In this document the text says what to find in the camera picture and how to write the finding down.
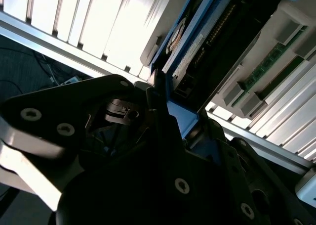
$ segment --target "cable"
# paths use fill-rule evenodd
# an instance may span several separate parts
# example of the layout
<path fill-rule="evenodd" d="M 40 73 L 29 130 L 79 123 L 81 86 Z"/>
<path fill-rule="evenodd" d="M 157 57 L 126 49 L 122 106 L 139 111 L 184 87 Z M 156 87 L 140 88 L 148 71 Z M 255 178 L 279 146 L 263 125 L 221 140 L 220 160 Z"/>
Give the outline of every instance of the cable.
<path fill-rule="evenodd" d="M 49 63 L 47 62 L 46 57 L 45 57 L 44 54 L 42 54 L 42 53 L 41 53 L 41 55 L 42 55 L 42 57 L 44 58 L 44 60 L 46 61 L 46 64 L 47 64 L 47 66 L 48 66 L 48 68 L 49 68 L 49 70 L 50 70 L 50 72 L 51 72 L 51 76 L 53 77 L 55 83 L 59 86 L 60 84 L 59 84 L 58 81 L 56 80 L 55 75 L 54 75 L 53 71 L 51 70 L 51 67 L 50 67 Z"/>
<path fill-rule="evenodd" d="M 20 50 L 12 49 L 12 48 L 0 47 L 0 49 L 3 49 L 3 50 L 10 50 L 10 51 L 13 51 L 13 52 L 18 52 L 18 53 L 26 54 L 26 55 L 28 55 L 28 56 L 33 57 L 33 55 L 30 54 L 30 53 L 26 53 L 26 52 L 23 52 L 23 51 L 20 51 Z"/>
<path fill-rule="evenodd" d="M 51 75 L 43 68 L 43 66 L 41 65 L 41 63 L 40 63 L 40 61 L 39 61 L 39 59 L 38 59 L 38 57 L 36 56 L 35 53 L 36 52 L 33 50 L 33 56 L 34 56 L 36 62 L 39 64 L 40 68 L 46 73 L 46 75 L 48 75 L 48 77 L 50 78 Z"/>
<path fill-rule="evenodd" d="M 0 82 L 6 82 L 6 83 L 11 83 L 11 84 L 15 85 L 15 87 L 19 90 L 19 92 L 20 92 L 21 94 L 23 94 L 21 88 L 20 88 L 16 83 L 14 83 L 14 82 L 12 82 L 12 81 L 10 81 L 10 80 L 0 80 Z"/>

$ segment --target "green circuit board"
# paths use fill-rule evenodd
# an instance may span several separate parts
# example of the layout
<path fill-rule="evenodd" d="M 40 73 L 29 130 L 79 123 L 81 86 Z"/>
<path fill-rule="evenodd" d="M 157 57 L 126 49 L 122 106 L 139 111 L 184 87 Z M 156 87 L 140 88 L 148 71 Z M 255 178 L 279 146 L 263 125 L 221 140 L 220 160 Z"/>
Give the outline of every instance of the green circuit board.
<path fill-rule="evenodd" d="M 244 92 L 234 101 L 232 107 L 237 105 L 247 92 L 249 92 L 250 89 L 272 68 L 291 45 L 303 34 L 306 28 L 307 26 L 303 26 L 287 45 L 281 43 L 276 44 L 264 60 L 262 60 L 262 62 L 252 71 L 249 77 L 241 83 Z"/>

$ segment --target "black cable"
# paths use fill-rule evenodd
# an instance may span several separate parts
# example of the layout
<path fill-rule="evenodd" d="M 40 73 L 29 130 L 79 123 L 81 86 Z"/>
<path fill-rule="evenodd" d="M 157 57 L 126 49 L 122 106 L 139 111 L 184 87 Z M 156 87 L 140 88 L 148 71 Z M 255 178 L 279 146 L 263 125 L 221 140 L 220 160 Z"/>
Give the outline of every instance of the black cable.
<path fill-rule="evenodd" d="M 16 49 L 13 49 L 13 48 L 4 48 L 4 47 L 0 47 L 0 49 L 10 50 L 10 51 L 13 51 L 13 52 L 18 52 L 18 53 L 26 54 L 26 55 L 28 55 L 28 56 L 33 57 L 33 55 L 32 55 L 32 54 L 30 54 L 30 53 L 26 53 L 26 52 L 23 52 L 23 51 L 20 51 L 20 50 L 16 50 Z"/>
<path fill-rule="evenodd" d="M 21 94 L 23 94 L 21 88 L 20 88 L 16 83 L 14 83 L 14 82 L 12 82 L 12 81 L 10 81 L 10 80 L 0 80 L 0 82 L 6 82 L 6 83 L 11 83 L 11 84 L 15 85 L 15 87 L 19 90 L 19 92 L 20 92 Z"/>
<path fill-rule="evenodd" d="M 51 78 L 51 75 L 43 68 L 43 66 L 40 63 L 39 58 L 36 56 L 36 52 L 33 50 L 33 56 L 36 60 L 36 62 L 39 64 L 40 68 L 46 73 L 46 75 L 48 75 L 49 78 Z"/>

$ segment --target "screw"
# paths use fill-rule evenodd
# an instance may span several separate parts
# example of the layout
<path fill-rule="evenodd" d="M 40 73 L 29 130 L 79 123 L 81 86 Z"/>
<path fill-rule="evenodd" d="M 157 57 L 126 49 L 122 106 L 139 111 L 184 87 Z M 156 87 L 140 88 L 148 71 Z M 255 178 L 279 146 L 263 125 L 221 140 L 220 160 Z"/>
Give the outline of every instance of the screw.
<path fill-rule="evenodd" d="M 20 113 L 23 120 L 37 121 L 41 118 L 41 112 L 34 108 L 25 108 Z"/>
<path fill-rule="evenodd" d="M 301 221 L 299 221 L 298 219 L 294 219 L 294 223 L 295 225 L 303 225 Z"/>
<path fill-rule="evenodd" d="M 180 191 L 180 193 L 188 194 L 190 192 L 190 187 L 184 179 L 177 178 L 174 181 L 174 184 L 175 184 L 177 190 Z"/>
<path fill-rule="evenodd" d="M 124 87 L 128 87 L 128 83 L 127 83 L 127 82 L 121 81 L 120 83 L 121 83 Z"/>
<path fill-rule="evenodd" d="M 246 144 L 244 141 L 242 141 L 242 140 L 240 140 L 240 144 L 241 144 L 242 146 L 244 146 L 244 147 L 247 147 L 247 144 Z"/>
<path fill-rule="evenodd" d="M 242 212 L 249 217 L 251 220 L 253 220 L 255 218 L 255 213 L 253 212 L 252 208 L 247 205 L 246 203 L 242 203 L 240 205 L 240 208 L 242 210 Z"/>
<path fill-rule="evenodd" d="M 67 124 L 67 123 L 61 123 L 57 126 L 57 132 L 61 136 L 71 136 L 75 133 L 74 126 Z"/>

